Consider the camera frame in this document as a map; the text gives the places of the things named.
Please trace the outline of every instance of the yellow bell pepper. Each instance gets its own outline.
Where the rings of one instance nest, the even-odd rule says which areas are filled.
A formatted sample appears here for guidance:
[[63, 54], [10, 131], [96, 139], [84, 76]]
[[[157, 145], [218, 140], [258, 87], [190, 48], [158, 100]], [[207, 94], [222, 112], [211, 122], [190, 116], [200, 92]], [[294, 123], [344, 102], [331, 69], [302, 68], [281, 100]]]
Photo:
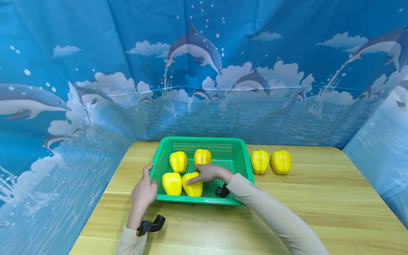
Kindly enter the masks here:
[[186, 173], [183, 176], [183, 179], [182, 179], [183, 188], [187, 196], [189, 197], [201, 197], [203, 194], [203, 183], [202, 182], [197, 182], [194, 184], [186, 184], [187, 180], [197, 177], [198, 175], [199, 175], [198, 172], [193, 172], [193, 173]]
[[194, 153], [194, 166], [197, 164], [211, 164], [211, 152], [208, 150], [198, 149]]
[[274, 151], [271, 155], [271, 162], [275, 173], [285, 175], [290, 170], [292, 159], [287, 151]]
[[165, 173], [162, 176], [164, 191], [170, 196], [181, 196], [182, 184], [179, 173]]
[[269, 165], [269, 154], [266, 151], [252, 151], [249, 158], [254, 173], [264, 174], [266, 172]]
[[187, 155], [183, 151], [170, 154], [170, 166], [173, 172], [183, 174], [187, 168]]

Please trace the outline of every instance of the sleeve cuff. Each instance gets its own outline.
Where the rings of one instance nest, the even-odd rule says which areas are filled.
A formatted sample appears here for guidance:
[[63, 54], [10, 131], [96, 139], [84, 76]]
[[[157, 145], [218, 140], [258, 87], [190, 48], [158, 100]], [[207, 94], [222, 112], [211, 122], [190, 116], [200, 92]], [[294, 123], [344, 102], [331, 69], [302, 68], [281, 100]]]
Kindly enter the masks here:
[[140, 243], [146, 243], [147, 240], [147, 232], [142, 236], [136, 236], [136, 230], [129, 229], [126, 225], [123, 226], [122, 237], [120, 241], [129, 244], [129, 245], [137, 245]]

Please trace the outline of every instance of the table surface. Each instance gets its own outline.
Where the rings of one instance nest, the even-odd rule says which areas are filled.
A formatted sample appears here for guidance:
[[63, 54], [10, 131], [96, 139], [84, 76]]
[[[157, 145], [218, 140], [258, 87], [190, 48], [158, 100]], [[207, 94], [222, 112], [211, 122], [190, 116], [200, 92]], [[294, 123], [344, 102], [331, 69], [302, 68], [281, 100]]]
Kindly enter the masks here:
[[[130, 192], [152, 161], [157, 142], [131, 145], [83, 228], [71, 255], [112, 255], [131, 207]], [[287, 150], [288, 175], [270, 168], [255, 184], [298, 214], [331, 255], [408, 254], [408, 231], [361, 173], [332, 147], [247, 145], [248, 152]], [[145, 220], [166, 217], [148, 236], [144, 254], [289, 254], [246, 206], [155, 201]]]

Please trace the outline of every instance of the blue backdrop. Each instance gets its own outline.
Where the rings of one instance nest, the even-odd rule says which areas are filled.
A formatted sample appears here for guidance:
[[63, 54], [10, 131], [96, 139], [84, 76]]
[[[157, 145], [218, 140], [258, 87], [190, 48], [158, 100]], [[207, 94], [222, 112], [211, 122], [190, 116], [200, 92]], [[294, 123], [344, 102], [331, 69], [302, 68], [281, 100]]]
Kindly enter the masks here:
[[[408, 73], [407, 11], [404, 0], [1, 0], [0, 254], [68, 253], [135, 141], [344, 148]], [[401, 176], [382, 180], [406, 190]]]

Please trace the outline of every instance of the jumping dolphin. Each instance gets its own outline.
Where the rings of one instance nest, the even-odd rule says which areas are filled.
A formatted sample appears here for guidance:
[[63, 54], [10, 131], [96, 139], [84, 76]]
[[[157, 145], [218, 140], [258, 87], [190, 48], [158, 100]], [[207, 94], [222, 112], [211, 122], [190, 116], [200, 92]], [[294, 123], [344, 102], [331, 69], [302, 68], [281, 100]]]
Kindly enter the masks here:
[[75, 139], [76, 137], [71, 136], [71, 135], [50, 135], [47, 139], [44, 140], [44, 145], [43, 147], [45, 147], [47, 150], [49, 150], [50, 152], [52, 152], [53, 154], [54, 151], [50, 148], [50, 146], [54, 143], [61, 143], [65, 140], [72, 140]]
[[229, 94], [232, 90], [237, 88], [238, 86], [248, 86], [253, 88], [252, 91], [256, 92], [258, 89], [263, 89], [266, 93], [266, 95], [269, 98], [269, 95], [271, 94], [271, 86], [269, 85], [269, 82], [265, 79], [264, 76], [260, 75], [258, 73], [258, 70], [254, 68], [252, 73], [249, 73], [241, 78], [239, 78], [234, 85], [231, 87], [231, 89], [228, 91], [227, 94]]
[[191, 97], [193, 97], [194, 95], [199, 95], [200, 97], [204, 98], [205, 100], [209, 100], [209, 101], [213, 101], [213, 99], [210, 97], [210, 95], [207, 93], [207, 91], [203, 90], [203, 89], [195, 89], [193, 90], [193, 94], [191, 95]]
[[24, 84], [0, 83], [0, 115], [7, 120], [32, 119], [43, 111], [70, 111], [66, 102], [42, 88]]
[[85, 133], [85, 129], [76, 129], [74, 132], [72, 132], [72, 136], [77, 136], [82, 133]]
[[395, 87], [394, 94], [397, 94], [397, 98], [394, 96], [395, 101], [397, 101], [397, 106], [399, 108], [405, 108], [408, 105], [408, 80], [401, 81], [397, 87]]
[[114, 104], [114, 101], [112, 100], [111, 97], [108, 96], [105, 92], [99, 89], [89, 89], [89, 88], [83, 88], [81, 86], [78, 86], [76, 83], [72, 83], [74, 88], [76, 89], [79, 97], [79, 102], [82, 104], [82, 106], [85, 107], [84, 101], [85, 102], [90, 102], [90, 105], [96, 104], [98, 101], [98, 98], [104, 98]]
[[297, 93], [291, 99], [294, 99], [294, 98], [296, 98], [298, 101], [301, 101], [303, 104], [306, 103], [306, 95], [303, 91]]
[[147, 102], [147, 103], [151, 103], [151, 104], [156, 104], [151, 98], [148, 97], [144, 97], [142, 99], [140, 99], [137, 104], [140, 104], [141, 102]]
[[202, 36], [190, 22], [188, 28], [188, 33], [180, 36], [171, 45], [167, 56], [166, 69], [175, 62], [174, 57], [177, 54], [189, 53], [198, 59], [202, 58], [204, 60], [201, 63], [202, 67], [209, 64], [219, 75], [222, 75], [221, 56], [215, 45]]
[[213, 96], [211, 97], [211, 99], [212, 99], [213, 101], [221, 101], [221, 98], [220, 98], [219, 95], [213, 95]]
[[407, 30], [394, 30], [369, 40], [363, 44], [354, 54], [348, 58], [343, 65], [361, 59], [361, 55], [369, 51], [387, 52], [386, 64], [393, 63], [398, 72], [408, 61], [408, 47], [406, 45]]

